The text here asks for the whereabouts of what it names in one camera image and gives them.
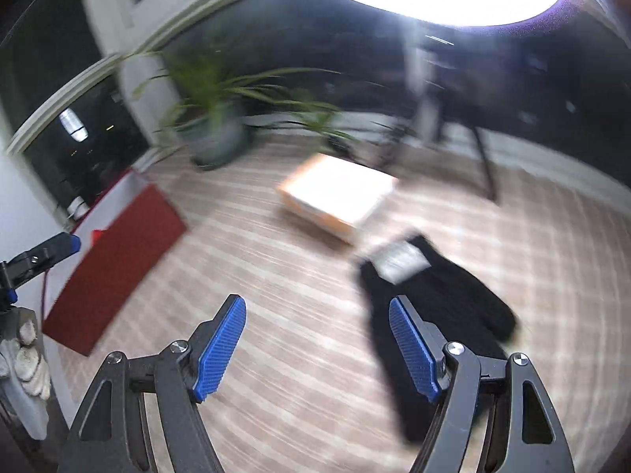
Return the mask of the white gloved left hand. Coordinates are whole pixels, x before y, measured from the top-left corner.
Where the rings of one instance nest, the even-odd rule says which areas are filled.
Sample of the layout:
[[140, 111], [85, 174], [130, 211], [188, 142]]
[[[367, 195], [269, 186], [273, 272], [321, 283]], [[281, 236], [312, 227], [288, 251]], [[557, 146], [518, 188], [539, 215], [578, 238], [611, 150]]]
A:
[[50, 398], [50, 370], [37, 348], [37, 330], [32, 319], [18, 326], [13, 339], [1, 339], [1, 379], [17, 380], [24, 394], [31, 398], [44, 402]]

